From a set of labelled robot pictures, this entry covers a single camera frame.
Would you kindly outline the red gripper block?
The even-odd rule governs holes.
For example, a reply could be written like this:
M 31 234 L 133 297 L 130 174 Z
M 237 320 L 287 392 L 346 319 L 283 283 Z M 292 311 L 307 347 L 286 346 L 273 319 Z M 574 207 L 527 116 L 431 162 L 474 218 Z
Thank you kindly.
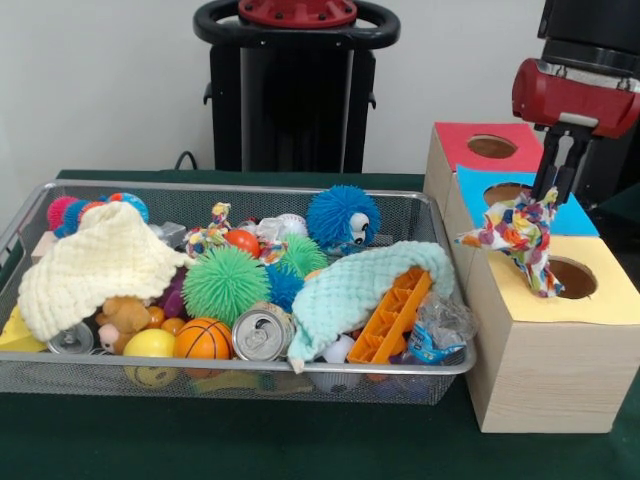
M 514 79 L 512 111 L 524 121 L 549 127 L 531 198 L 543 200 L 555 180 L 555 205 L 561 206 L 568 201 L 591 134 L 569 134 L 573 143 L 557 172 L 555 161 L 563 128 L 551 126 L 561 122 L 587 127 L 599 137 L 624 135 L 639 118 L 639 81 L 529 58 Z

